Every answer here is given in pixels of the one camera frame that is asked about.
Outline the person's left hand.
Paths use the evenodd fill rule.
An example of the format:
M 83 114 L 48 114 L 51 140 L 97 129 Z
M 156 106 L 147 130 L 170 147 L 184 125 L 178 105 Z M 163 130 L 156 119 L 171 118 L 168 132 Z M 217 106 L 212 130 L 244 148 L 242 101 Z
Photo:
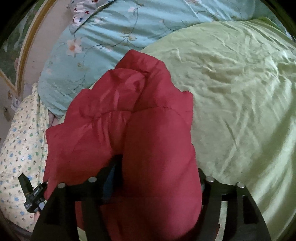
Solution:
M 40 217 L 40 212 L 37 211 L 35 214 L 34 214 L 34 222 L 37 222 L 38 218 Z

